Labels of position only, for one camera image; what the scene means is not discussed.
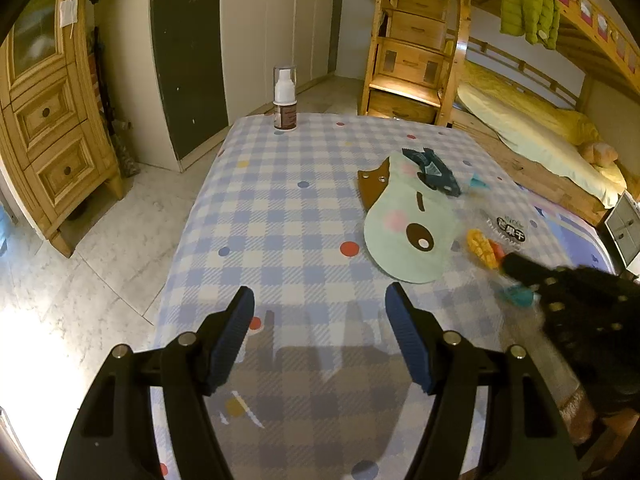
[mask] red dot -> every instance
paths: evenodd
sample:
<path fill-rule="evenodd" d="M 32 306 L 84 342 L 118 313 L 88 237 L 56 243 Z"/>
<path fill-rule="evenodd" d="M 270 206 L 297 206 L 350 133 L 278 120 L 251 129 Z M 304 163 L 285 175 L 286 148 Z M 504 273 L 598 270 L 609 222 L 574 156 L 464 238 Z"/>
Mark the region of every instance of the red dot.
<path fill-rule="evenodd" d="M 260 327 L 262 326 L 262 322 L 260 321 L 259 317 L 255 317 L 251 320 L 251 323 L 249 323 L 249 329 L 251 330 L 258 330 Z"/>
<path fill-rule="evenodd" d="M 340 252 L 351 258 L 360 252 L 360 246 L 356 242 L 343 242 L 340 245 Z"/>

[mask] green jacket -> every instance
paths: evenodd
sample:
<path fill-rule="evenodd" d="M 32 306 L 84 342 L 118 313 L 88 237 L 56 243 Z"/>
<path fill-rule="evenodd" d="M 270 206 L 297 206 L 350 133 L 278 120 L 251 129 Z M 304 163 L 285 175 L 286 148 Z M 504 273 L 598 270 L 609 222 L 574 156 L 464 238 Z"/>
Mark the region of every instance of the green jacket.
<path fill-rule="evenodd" d="M 560 9 L 556 0 L 502 0 L 500 32 L 522 36 L 529 43 L 539 40 L 549 49 L 556 48 Z"/>

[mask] tiled floor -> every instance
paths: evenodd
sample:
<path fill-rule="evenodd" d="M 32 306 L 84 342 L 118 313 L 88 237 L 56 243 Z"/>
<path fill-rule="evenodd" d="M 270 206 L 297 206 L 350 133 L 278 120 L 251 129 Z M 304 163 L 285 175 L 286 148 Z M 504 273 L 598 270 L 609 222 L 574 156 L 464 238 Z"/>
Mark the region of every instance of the tiled floor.
<path fill-rule="evenodd" d="M 362 82 L 330 78 L 300 112 L 355 114 Z M 108 351 L 150 346 L 159 293 L 191 206 L 218 152 L 185 173 L 141 165 L 70 259 L 21 222 L 0 256 L 0 406 L 43 480 L 53 480 L 78 407 Z"/>

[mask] small gray cabinet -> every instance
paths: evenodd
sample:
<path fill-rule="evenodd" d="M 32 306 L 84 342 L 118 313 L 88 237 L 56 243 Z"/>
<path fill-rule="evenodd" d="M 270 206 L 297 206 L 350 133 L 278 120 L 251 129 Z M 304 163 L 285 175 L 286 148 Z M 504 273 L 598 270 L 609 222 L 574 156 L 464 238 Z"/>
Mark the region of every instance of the small gray cabinet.
<path fill-rule="evenodd" d="M 640 275 L 640 209 L 629 193 L 620 197 L 604 225 L 625 269 Z"/>

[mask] white wardrobe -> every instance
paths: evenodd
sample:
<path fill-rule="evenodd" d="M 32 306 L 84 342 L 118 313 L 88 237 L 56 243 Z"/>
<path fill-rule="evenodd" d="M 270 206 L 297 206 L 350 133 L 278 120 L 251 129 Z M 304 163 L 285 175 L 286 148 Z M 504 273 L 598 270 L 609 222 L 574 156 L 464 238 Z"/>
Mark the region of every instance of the white wardrobe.
<path fill-rule="evenodd" d="M 327 74 L 333 0 L 220 0 L 229 122 L 273 100 L 273 67 L 295 64 L 298 84 Z"/>

